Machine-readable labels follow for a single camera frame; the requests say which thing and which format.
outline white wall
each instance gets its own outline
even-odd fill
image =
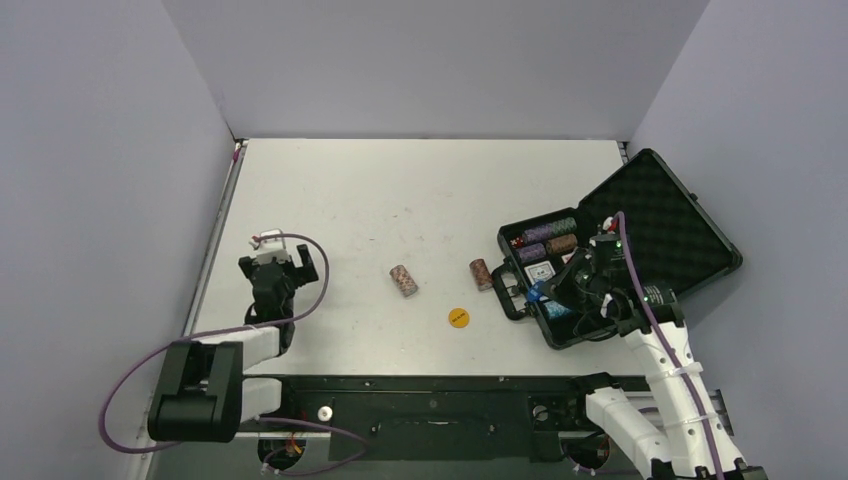
[[[0,8],[0,469],[123,478],[99,404],[183,326],[232,138],[158,1]],[[154,375],[114,406],[120,440]]]
[[[707,0],[163,0],[236,136],[629,139]]]
[[[769,478],[845,478],[848,3],[712,0],[630,153],[651,147],[745,255],[687,305]]]

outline blue object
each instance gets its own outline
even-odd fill
[[[551,320],[564,317],[571,313],[570,308],[564,307],[553,300],[543,303],[542,307],[548,313],[548,318]]]
[[[530,290],[527,291],[527,301],[528,302],[538,302],[539,299],[541,299],[542,297],[545,296],[545,294],[542,293],[542,290],[541,290],[543,283],[545,283],[545,282],[538,281],[538,282],[534,283],[532,287],[530,287]]]

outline white knob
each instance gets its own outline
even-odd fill
[[[330,407],[321,407],[318,409],[318,420],[329,422],[333,418],[333,409]]]

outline yellow sticker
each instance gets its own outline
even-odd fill
[[[448,321],[456,328],[465,328],[468,322],[471,321],[471,315],[464,308],[454,308],[448,314]]]

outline black carrying case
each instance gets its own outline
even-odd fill
[[[525,295],[532,287],[526,266],[549,261],[559,271],[565,263],[561,254],[522,263],[510,240],[527,229],[571,217],[577,224],[573,233],[578,246],[586,247],[598,226],[618,211],[624,212],[627,219],[639,278],[643,282],[667,282],[678,298],[742,264],[742,255],[704,212],[697,197],[680,183],[656,152],[645,149],[584,197],[576,208],[504,225],[498,230],[498,245],[505,258],[492,277],[506,316],[515,321],[535,317],[548,345],[557,350],[611,332],[614,326],[607,323],[575,336],[574,325],[579,317],[576,313],[551,319],[542,308],[544,302],[526,302],[524,308],[516,308],[513,297]],[[514,276],[518,284],[507,287],[505,274]]]

